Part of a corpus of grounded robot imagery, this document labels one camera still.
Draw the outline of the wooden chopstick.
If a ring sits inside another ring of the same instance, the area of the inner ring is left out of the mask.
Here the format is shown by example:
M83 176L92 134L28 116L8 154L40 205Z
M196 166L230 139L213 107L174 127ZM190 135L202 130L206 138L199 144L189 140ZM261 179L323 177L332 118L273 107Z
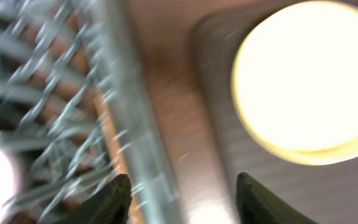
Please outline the wooden chopstick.
M114 124L114 118L109 103L103 98L102 94L97 94L94 98L94 104L96 111L98 112L104 139L108 147L109 158L114 164L114 169L118 174L127 174L130 177L128 164L123 154L124 148L119 140L119 133ZM138 199L133 194L132 203L129 208L129 220L133 224L146 224L144 214L138 206Z

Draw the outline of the yellow plate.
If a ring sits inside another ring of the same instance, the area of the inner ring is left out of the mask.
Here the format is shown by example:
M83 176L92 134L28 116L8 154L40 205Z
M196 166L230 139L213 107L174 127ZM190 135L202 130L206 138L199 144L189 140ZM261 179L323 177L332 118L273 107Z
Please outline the yellow plate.
M303 1L264 19L236 53L231 92L246 131L275 156L358 157L358 7Z

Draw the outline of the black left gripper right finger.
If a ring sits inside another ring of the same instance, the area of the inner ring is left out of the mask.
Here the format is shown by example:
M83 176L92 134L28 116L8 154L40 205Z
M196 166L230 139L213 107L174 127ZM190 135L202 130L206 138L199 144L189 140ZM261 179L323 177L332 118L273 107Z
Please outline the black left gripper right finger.
M236 205L242 224L316 224L245 172L237 175Z

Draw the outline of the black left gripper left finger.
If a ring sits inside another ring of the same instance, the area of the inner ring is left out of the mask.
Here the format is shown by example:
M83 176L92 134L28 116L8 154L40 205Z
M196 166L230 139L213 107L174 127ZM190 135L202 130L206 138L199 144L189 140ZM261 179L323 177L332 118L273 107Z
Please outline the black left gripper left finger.
M55 224L126 224L132 201L131 188L129 176L119 174L84 201L77 211Z

